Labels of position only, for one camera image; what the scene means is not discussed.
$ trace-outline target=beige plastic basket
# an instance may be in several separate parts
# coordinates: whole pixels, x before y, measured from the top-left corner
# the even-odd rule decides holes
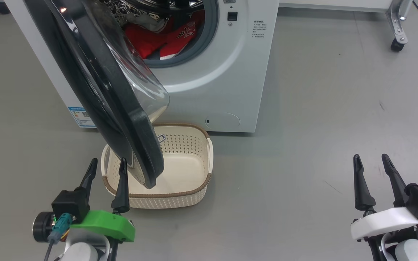
[[[154,130],[161,141],[164,172],[156,186],[145,188],[138,162],[128,168],[130,207],[181,208],[202,200],[211,179],[213,166],[212,142],[204,129],[190,124],[156,124]],[[101,156],[101,172],[106,189],[116,194],[120,159],[106,145]]]

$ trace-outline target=open door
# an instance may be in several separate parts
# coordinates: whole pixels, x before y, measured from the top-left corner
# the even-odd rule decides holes
[[[145,187],[154,187],[164,159],[151,122],[167,108],[167,91],[107,7],[96,0],[45,4],[57,26],[58,46],[51,49],[70,59],[76,96],[112,150],[127,162],[136,161]]]

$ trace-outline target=caster wheel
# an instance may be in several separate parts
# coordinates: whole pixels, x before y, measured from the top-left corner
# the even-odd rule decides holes
[[[7,15],[9,13],[11,12],[9,8],[7,8],[7,5],[4,2],[0,2],[0,14]]]
[[[403,47],[404,47],[404,43],[403,44],[398,43],[396,38],[393,40],[393,43],[391,43],[391,50],[392,51],[401,51],[401,50],[403,50]]]

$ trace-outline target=front-loading washing machine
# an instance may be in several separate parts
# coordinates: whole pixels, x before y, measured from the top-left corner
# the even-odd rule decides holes
[[[143,5],[156,1],[159,0],[111,0],[121,5],[125,3],[125,8],[129,8],[129,3]],[[133,86],[132,81],[129,81],[128,86],[113,86],[109,81],[89,75],[88,70],[79,70],[85,64],[75,59],[77,54],[71,51],[73,46],[65,44],[72,41],[83,41],[75,45],[85,45],[94,50],[85,55],[92,57],[90,62],[97,63],[96,66],[111,69],[107,61],[95,56],[107,53],[115,57],[114,66],[121,68],[113,73],[125,75],[126,78],[142,79],[143,84],[159,85],[160,82],[164,86],[169,93],[170,103],[158,119],[151,121],[195,124],[215,132],[255,131],[279,0],[189,0],[188,8],[194,6],[204,9],[205,18],[197,37],[172,58],[146,58],[141,62],[138,61],[141,59],[137,59],[134,65],[123,62],[111,47],[111,41],[123,38],[123,35],[111,30],[109,26],[120,28],[121,25],[98,26],[104,22],[99,15],[100,11],[92,12],[89,9],[91,7],[86,6],[106,6],[104,1],[68,2],[6,1],[48,77],[80,127],[98,127],[98,120],[90,117],[94,108],[85,105],[91,100],[103,99],[101,93],[92,86],[115,89],[135,87],[135,93],[140,92],[140,88]],[[161,2],[172,7],[176,1]],[[82,12],[90,17],[89,21],[79,17],[84,15]],[[175,11],[168,8],[167,13],[172,12]],[[81,37],[66,39],[60,19],[63,19],[62,23],[68,29]],[[100,31],[101,39],[95,39],[89,30]],[[135,55],[133,52],[136,50],[127,44],[128,50],[122,51]],[[157,79],[157,82],[147,80],[146,75],[149,74],[154,74],[153,79]],[[79,91],[82,85],[91,91]],[[152,91],[143,91],[142,94],[159,95]]]

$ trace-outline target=brown basket rim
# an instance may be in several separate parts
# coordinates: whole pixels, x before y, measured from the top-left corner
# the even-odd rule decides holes
[[[195,129],[198,129],[199,131],[201,131],[204,134],[204,137],[206,137],[206,139],[209,138],[209,134],[206,132],[206,130],[202,129],[201,127],[199,127],[197,125],[193,125],[193,124],[159,123],[159,124],[153,124],[153,126],[154,127],[166,127],[166,126],[191,127],[191,128],[195,128]],[[212,173],[208,173],[208,175],[206,177],[206,180],[202,183],[202,185],[200,185],[198,188],[196,188],[194,190],[190,190],[190,191],[177,192],[177,193],[167,193],[167,194],[132,194],[132,193],[129,193],[128,197],[129,198],[170,198],[170,197],[193,195],[193,194],[196,194],[196,193],[200,192],[201,190],[203,190],[209,184],[209,181],[210,181],[211,177],[212,177]],[[111,193],[116,195],[117,190],[115,190],[111,187],[111,185],[109,184],[109,181],[107,180],[107,176],[103,176],[103,183],[104,183],[104,186],[106,187],[107,190],[109,190]]]

